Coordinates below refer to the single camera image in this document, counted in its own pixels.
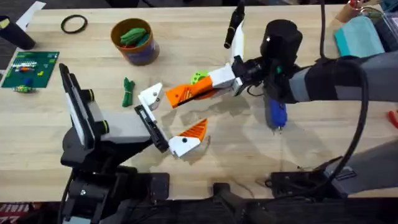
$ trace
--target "green circuit board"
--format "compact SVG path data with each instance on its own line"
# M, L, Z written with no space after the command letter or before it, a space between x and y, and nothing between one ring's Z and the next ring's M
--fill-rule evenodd
M30 78L32 88L45 88L59 54L60 52L19 52L6 73L2 87L23 85L24 80Z

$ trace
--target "teal cloth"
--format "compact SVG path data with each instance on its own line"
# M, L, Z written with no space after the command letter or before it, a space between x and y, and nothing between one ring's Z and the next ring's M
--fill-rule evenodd
M348 21L335 32L335 39L341 56L368 57L385 52L372 21L366 16Z

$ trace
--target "red object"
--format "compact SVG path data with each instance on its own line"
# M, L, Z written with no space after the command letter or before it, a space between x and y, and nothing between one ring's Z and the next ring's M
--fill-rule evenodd
M396 116L394 115L394 112L388 111L387 117L388 117L388 120L391 122L391 124L393 124L398 129L398 121L397 121Z

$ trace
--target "black rubber band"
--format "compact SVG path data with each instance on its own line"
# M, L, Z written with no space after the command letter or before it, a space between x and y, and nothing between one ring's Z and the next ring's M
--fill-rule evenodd
M82 18L82 19L84 20L85 23L82 25L81 28L79 28L79 29L77 29L77 30L73 30L73 31L67 31L67 30L65 30L65 24L66 24L70 19L73 19L73 18ZM77 33L80 33L81 31L85 30L86 27L87 27L87 24L88 24L88 21L87 21L87 18L86 18L86 17L84 17L84 16L82 16L82 15L70 15L70 16L64 18L63 21L61 22L61 30L62 30L64 33L66 33L66 34L77 34Z

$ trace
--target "white paper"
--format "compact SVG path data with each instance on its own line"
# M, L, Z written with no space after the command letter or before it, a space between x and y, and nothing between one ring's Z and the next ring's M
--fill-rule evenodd
M31 7L18 19L17 25L22 29L26 30L28 23L32 20L35 11L41 10L45 6L44 2L36 1Z

